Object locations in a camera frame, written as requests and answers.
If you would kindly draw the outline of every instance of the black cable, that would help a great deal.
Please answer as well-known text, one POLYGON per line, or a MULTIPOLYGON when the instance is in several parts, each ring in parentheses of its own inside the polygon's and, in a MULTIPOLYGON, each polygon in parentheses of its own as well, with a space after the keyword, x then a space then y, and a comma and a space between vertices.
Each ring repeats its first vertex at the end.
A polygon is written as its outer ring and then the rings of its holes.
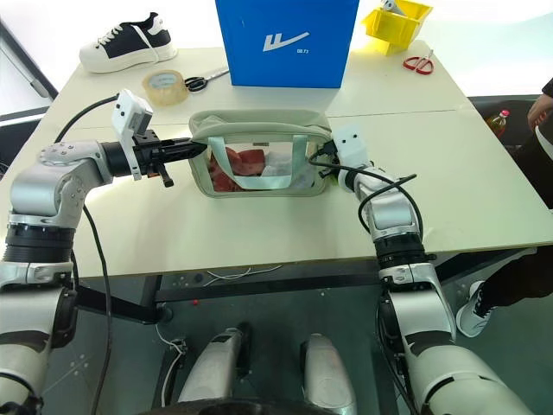
POLYGON ((403 179, 399 179, 397 182, 393 182, 392 184, 389 184, 388 186, 384 186, 383 188, 380 188, 376 192, 368 195, 365 199, 361 201, 359 204, 359 209, 357 210, 357 217, 359 218, 359 221, 361 222, 361 225, 366 229, 368 233, 371 233, 371 229, 369 229, 369 226, 366 224, 365 219, 363 219, 363 208, 365 205, 373 198, 377 197, 378 195, 381 195, 388 190, 392 190, 393 188, 399 188, 400 185, 408 182, 409 180, 412 180, 416 177, 416 175, 410 175, 407 177, 404 177, 403 179))
MULTIPOLYGON (((60 131, 60 134, 58 134, 58 137, 55 139, 54 143, 59 143, 62 140, 62 138, 67 134, 69 129, 85 114, 87 114, 94 108, 98 108, 103 104, 108 104, 110 102, 117 100, 118 97, 119 97, 119 94, 116 94, 112 97, 101 99, 100 101, 97 101, 94 104, 89 105, 87 108, 77 113, 69 120, 66 126, 63 127, 63 129, 60 131)), ((96 228, 96 224, 94 223, 94 219, 90 215, 90 212, 88 211, 88 208, 86 207, 86 205, 83 205, 83 212, 85 212, 85 216, 88 219, 90 228, 92 229, 92 234, 94 236, 94 241, 96 243, 96 249, 98 250, 100 262, 102 263, 102 274, 104 276, 104 285, 105 285, 105 316, 106 316, 107 335, 105 340, 104 364, 102 365, 102 370, 100 372, 98 385, 96 387, 96 392, 94 393, 94 398, 92 400, 91 414, 96 415, 96 411, 98 410, 98 405, 100 400, 100 394, 102 393, 102 388, 104 387, 105 376, 107 374, 107 368, 110 364, 110 358, 111 358, 111 344, 112 344, 112 337, 113 337, 112 327, 111 327, 111 287, 110 287, 110 279, 107 273, 107 265, 105 263, 104 251, 102 250, 102 246, 100 244, 100 239, 98 236, 98 230, 96 228)), ((77 261, 73 250, 71 251, 71 260, 73 261, 73 278, 74 278, 73 281, 75 282, 76 286, 79 286, 79 271, 77 269, 77 261)))
POLYGON ((92 409, 90 411, 91 415, 96 415, 98 410, 98 405, 100 401, 100 394, 102 393, 102 388, 104 387, 105 376, 107 374, 107 368, 110 364, 111 357, 111 341, 112 341, 112 327, 111 327, 111 288, 110 288, 110 279, 107 275, 107 265, 105 263, 104 251, 102 250, 102 245, 100 244, 100 238, 98 236, 98 230, 94 224, 94 219, 90 215, 88 208, 83 206, 83 212, 85 212, 86 218, 90 222, 90 227, 92 229, 92 235, 94 235, 94 241, 96 242, 96 247, 98 248, 98 255, 100 256, 100 262, 102 263, 102 274, 104 275, 104 284, 105 284, 105 315, 107 317, 107 335, 105 339, 105 355, 104 355, 104 364, 102 365, 102 371, 100 372, 100 377, 98 380, 98 385, 96 386, 96 392, 94 393, 94 399, 92 400, 92 409))
POLYGON ((116 95, 113 95, 110 98, 101 99, 100 101, 95 102, 94 104, 89 105, 84 110, 78 112, 73 118, 71 118, 69 120, 69 122, 66 124, 66 126, 63 127, 63 130, 61 130, 60 134, 58 134, 58 137, 55 139, 54 143, 59 143, 61 141, 61 139, 67 134, 69 129, 71 127, 73 127, 73 124, 75 124, 77 121, 79 121, 79 118, 81 118, 83 115, 85 115, 89 111, 93 110, 94 108, 98 108, 99 106, 101 106, 103 104, 107 104, 108 102, 113 102, 113 101, 117 100, 118 97, 119 97, 119 94, 116 94, 116 95))
POLYGON ((407 389, 402 384, 401 379, 399 379, 399 375, 396 372, 396 369, 391 364, 390 356, 385 351, 385 345, 384 345, 384 338, 382 336, 382 330, 380 327, 380 319, 378 318, 378 303, 377 303, 377 309, 374 313, 374 328, 377 332, 377 343, 380 346, 380 352, 382 352, 382 355, 384 356, 384 360, 386 361, 386 366, 388 367, 388 370, 390 371, 391 377, 394 381, 394 384, 396 385, 396 388, 398 389, 399 393, 401 394, 401 397, 404 399, 405 404, 407 405, 407 408, 409 409, 409 412, 411 415, 419 415, 418 411, 415 408, 415 405, 413 404, 413 401, 411 400, 409 394, 407 393, 407 389))
POLYGON ((71 262, 73 262, 73 289, 76 291, 79 288, 79 267, 73 249, 71 250, 71 262))
MULTIPOLYGON (((390 180, 388 177, 384 177, 384 176, 378 175, 376 173, 372 173, 371 171, 366 171, 366 170, 362 170, 362 169, 355 169, 354 167, 342 166, 341 164, 316 162, 315 158, 318 157, 318 156, 321 156, 322 154, 323 153, 320 153, 319 151, 317 151, 313 155, 311 155, 311 157, 308 159, 309 164, 313 164, 314 166, 326 167, 328 169, 340 169, 340 170, 352 171, 353 173, 359 173, 361 175, 374 177, 375 179, 379 179, 379 180, 381 180, 383 182, 386 182, 386 183, 389 183, 389 184, 394 183, 394 181, 390 180)), ((401 186, 393 186, 393 187, 397 188, 397 190, 399 190, 407 198, 407 200, 410 202, 411 206, 413 207, 413 210, 415 210, 416 221, 418 222, 419 233, 421 234, 421 239, 423 239, 423 235, 424 235, 423 216, 421 215, 421 211, 418 208, 415 200, 411 197, 409 192, 407 190, 405 190, 404 188, 402 188, 401 186)), ((370 230, 366 226, 366 223, 365 223, 364 220, 361 221, 361 224, 363 225, 365 230, 370 233, 370 230)))

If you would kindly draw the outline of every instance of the plastic container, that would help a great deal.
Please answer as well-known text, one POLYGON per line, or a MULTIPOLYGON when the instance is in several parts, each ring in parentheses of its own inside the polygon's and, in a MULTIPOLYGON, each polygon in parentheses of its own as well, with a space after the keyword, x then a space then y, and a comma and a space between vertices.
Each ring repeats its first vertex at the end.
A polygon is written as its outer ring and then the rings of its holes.
POLYGON ((363 20, 366 33, 378 39, 377 50, 385 55, 408 48, 418 35, 424 19, 432 11, 430 6, 405 0, 396 0, 396 6, 406 16, 378 8, 363 20))
POLYGON ((508 110, 503 110, 499 113, 499 115, 492 115, 486 120, 486 124, 492 129, 493 134, 495 134, 497 138, 501 138, 505 132, 507 117, 509 117, 509 114, 508 110))
POLYGON ((359 0, 216 0, 233 85, 339 88, 359 0))

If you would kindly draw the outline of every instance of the transparent bag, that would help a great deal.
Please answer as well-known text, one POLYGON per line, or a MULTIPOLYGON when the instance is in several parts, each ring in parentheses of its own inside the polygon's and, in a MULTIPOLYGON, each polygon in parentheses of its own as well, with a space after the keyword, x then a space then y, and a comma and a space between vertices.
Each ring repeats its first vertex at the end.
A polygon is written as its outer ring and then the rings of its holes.
POLYGON ((308 158, 331 139, 326 117, 306 110, 199 112, 193 141, 207 149, 190 160, 200 190, 212 197, 318 195, 325 188, 308 158))

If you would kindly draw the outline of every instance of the white table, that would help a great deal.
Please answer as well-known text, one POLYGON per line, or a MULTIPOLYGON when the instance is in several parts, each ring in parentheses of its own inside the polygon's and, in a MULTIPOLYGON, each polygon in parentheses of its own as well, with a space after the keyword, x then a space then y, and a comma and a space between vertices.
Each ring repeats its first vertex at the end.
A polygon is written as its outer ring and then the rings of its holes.
MULTIPOLYGON (((407 55, 427 47, 418 42, 413 48, 407 55)), ((435 60, 435 73, 419 76, 401 68, 401 59, 354 52, 339 91, 231 87, 228 79, 214 81, 181 105, 157 110, 152 127, 161 139, 186 137, 189 115, 213 108, 213 102, 226 108, 295 102, 326 109, 333 128, 359 126, 378 166, 396 176, 418 174, 405 187, 422 210, 428 252, 553 242, 550 211, 445 69, 435 60), (321 102, 324 96, 329 99, 321 102)), ((177 60, 155 68, 108 75, 78 68, 0 182, 0 211, 10 206, 15 174, 35 160, 74 113, 122 87, 140 93, 137 85, 145 74, 181 62, 191 68, 187 74, 201 74, 220 67, 224 58, 217 49, 182 50, 177 60)), ((110 113, 109 105, 90 113, 66 140, 114 140, 110 113)), ((123 178, 88 196, 111 275, 374 257, 372 242, 357 220, 358 203, 333 184, 309 198, 219 200, 197 189, 187 162, 167 168, 175 180, 172 188, 164 188, 160 179, 123 178), (230 244, 238 249, 230 250, 230 244)), ((0 238, 4 236, 2 227, 0 238)), ((83 277, 100 275, 86 220, 80 222, 75 252, 83 277)))
MULTIPOLYGON (((199 111, 233 108, 303 108, 329 117, 399 112, 430 112, 472 107, 442 64, 435 58, 435 73, 419 76, 401 65, 406 57, 425 55, 429 48, 415 41, 409 51, 385 57, 370 49, 353 50, 340 89, 262 88, 232 86, 229 75, 214 80, 202 93, 179 105, 162 108, 150 125, 185 124, 199 111)), ((181 49, 171 61, 132 67, 118 73, 94 74, 79 66, 52 104, 54 122, 61 128, 80 109, 128 88, 146 98, 142 81, 161 69, 174 69, 184 78, 209 75, 226 66, 222 48, 181 49)), ((99 108, 82 118, 76 128, 110 127, 111 108, 99 108)))

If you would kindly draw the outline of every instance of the shoe sole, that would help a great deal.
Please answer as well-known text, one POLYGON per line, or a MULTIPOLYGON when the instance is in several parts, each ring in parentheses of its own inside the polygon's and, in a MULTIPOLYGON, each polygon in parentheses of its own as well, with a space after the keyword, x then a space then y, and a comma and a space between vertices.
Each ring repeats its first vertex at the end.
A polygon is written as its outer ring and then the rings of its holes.
MULTIPOLYGON (((173 42, 159 48, 154 48, 154 50, 160 62, 173 59, 177 54, 177 49, 173 46, 173 42)), ((152 51, 146 48, 118 56, 117 58, 111 58, 108 61, 81 61, 81 63, 89 72, 109 73, 122 71, 141 63, 154 63, 154 61, 152 60, 152 51)))
POLYGON ((465 308, 467 307, 467 305, 463 305, 459 311, 457 311, 457 314, 455 316, 455 323, 457 324, 457 329, 465 336, 465 337, 468 337, 468 338, 473 338, 473 337, 476 337, 477 335, 470 335, 469 333, 465 332, 465 330, 463 330, 461 328, 461 315, 463 314, 463 311, 465 310, 465 308))

